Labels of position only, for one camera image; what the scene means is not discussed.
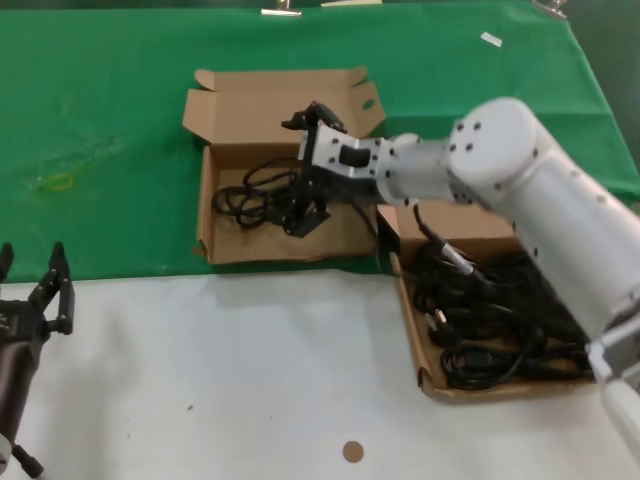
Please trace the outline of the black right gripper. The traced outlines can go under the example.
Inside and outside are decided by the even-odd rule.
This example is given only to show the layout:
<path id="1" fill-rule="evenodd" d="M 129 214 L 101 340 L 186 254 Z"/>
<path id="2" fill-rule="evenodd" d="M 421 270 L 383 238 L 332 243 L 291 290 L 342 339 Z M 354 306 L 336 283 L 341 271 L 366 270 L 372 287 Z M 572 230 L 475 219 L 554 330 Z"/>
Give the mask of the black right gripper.
<path id="1" fill-rule="evenodd" d="M 285 129 L 312 131 L 320 124 L 341 133 L 346 125 L 325 104 L 313 101 L 296 111 L 289 120 L 281 122 Z M 304 238 L 330 218 L 328 210 L 328 172 L 317 166 L 303 165 L 294 187 L 294 201 L 281 217 L 281 227 L 292 237 Z"/>

